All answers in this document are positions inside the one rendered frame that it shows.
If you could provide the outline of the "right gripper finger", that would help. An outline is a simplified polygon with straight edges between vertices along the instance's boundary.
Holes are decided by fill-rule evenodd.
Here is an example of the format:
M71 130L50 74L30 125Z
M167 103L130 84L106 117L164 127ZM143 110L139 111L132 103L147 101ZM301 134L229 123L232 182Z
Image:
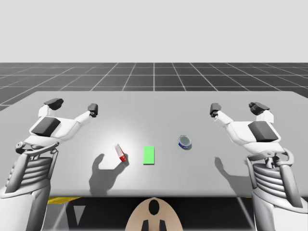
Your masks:
M233 120L222 112L222 107L219 103L212 103L210 106L210 116L214 119L216 123L220 126L225 127L228 124L232 123Z
M269 107L259 102L250 102L249 108L250 111L256 116L256 121L266 121L269 123L274 123L274 115L270 111Z

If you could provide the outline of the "blue flat can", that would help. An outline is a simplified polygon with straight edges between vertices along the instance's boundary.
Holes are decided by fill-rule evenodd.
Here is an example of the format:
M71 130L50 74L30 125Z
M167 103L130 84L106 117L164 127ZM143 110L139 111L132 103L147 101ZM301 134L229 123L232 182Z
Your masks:
M191 139L186 135L180 135L178 138L178 145L182 149L189 150L191 149L192 142Z

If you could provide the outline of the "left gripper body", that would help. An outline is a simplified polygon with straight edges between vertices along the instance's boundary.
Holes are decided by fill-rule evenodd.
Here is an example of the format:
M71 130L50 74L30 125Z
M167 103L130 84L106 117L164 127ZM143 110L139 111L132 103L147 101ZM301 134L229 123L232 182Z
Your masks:
M79 128L80 123L74 119L42 116L29 129L30 135L25 143L38 146L62 143L74 137Z

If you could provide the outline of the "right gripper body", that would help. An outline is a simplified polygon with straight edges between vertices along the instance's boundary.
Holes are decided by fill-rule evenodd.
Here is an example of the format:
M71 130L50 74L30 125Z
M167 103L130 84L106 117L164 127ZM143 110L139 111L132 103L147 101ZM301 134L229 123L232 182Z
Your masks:
M273 125L266 121L233 121L225 126L233 143L242 146L251 154L282 153L281 136Z

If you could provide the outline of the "green pad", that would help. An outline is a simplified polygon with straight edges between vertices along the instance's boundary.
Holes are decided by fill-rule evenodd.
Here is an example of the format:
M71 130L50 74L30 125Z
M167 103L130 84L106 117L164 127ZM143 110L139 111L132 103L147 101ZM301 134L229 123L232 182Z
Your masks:
M144 165L154 165L154 147L145 146L143 148L143 161Z

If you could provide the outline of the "red and white carton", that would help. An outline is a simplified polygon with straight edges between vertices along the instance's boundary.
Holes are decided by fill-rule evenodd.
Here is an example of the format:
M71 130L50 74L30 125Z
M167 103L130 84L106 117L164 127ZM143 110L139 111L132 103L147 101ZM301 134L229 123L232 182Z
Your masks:
M122 162L126 162L126 160L127 160L127 159L126 159L126 156L125 156L124 152L122 151L122 149L121 149L121 147L120 147L119 144L117 144L117 145L115 146L115 150L116 150L116 153L117 153L119 159L120 159Z

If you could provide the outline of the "tan robot part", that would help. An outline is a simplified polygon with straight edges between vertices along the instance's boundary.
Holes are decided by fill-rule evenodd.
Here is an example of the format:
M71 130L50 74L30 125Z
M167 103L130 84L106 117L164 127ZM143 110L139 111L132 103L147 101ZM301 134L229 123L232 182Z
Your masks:
M133 210L125 231L183 231L183 227L171 205L153 197Z

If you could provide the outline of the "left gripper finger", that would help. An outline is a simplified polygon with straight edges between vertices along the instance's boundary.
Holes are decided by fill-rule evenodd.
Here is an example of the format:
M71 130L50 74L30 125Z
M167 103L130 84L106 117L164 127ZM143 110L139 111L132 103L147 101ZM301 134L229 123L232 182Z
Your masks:
M83 114L79 115L75 118L75 121L77 121L79 124L87 124L89 123L93 118L96 118L98 115L98 104L91 103L88 106L88 110L84 112Z
M60 109L64 100L61 98L54 98L51 100L46 101L42 107L39 109L38 117L43 116L55 116L55 111Z

